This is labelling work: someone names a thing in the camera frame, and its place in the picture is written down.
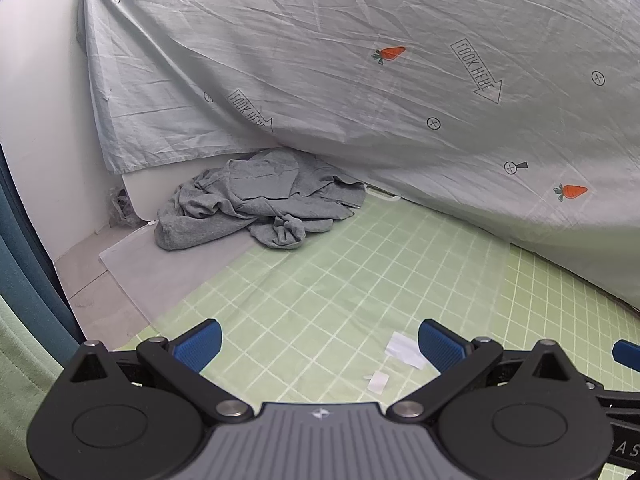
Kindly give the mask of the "grey carrot print sheet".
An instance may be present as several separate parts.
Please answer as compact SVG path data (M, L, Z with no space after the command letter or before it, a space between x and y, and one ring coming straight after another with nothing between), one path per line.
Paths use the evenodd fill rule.
M639 301L639 0L81 0L107 169L285 145Z

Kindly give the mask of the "crumpled grey plastic bag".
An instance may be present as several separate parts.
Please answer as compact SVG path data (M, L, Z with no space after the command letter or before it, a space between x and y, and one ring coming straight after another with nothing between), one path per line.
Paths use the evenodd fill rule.
M134 207L126 188L123 186L112 188L108 201L110 202L110 206L108 206L108 215L110 216L108 224L112 228L120 226L121 228L137 229L145 225L145 221L134 212Z

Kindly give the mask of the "dark teal curtain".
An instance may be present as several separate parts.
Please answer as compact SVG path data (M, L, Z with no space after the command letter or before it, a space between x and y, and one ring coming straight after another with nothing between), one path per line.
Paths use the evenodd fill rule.
M85 341L5 158L1 159L1 296L56 360L67 360Z

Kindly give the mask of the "small white tape piece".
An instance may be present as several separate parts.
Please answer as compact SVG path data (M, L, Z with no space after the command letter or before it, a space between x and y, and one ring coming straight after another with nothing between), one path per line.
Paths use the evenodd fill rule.
M367 390L379 396L384 392L390 376L377 370L370 375L364 376L363 379L367 382Z

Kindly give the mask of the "grey zip hoodie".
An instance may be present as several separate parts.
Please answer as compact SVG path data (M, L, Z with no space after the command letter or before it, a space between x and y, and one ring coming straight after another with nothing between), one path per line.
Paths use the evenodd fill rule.
M155 241L183 250L247 229L266 247L295 249L352 217L365 197L362 182L317 156L274 148L180 184L158 211Z

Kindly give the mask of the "light green fabric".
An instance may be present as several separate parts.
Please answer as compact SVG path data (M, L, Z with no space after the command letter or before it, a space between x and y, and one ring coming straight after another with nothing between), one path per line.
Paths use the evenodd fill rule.
M38 474L26 445L27 429L62 366L1 299L1 467L29 479Z

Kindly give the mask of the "large white tape piece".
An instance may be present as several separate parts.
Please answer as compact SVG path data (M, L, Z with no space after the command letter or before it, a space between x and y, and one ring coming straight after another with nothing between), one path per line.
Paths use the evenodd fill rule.
M398 332L393 332L390 337L385 347L385 354L417 370L423 370L427 363L427 359L421 353L418 343L414 339Z

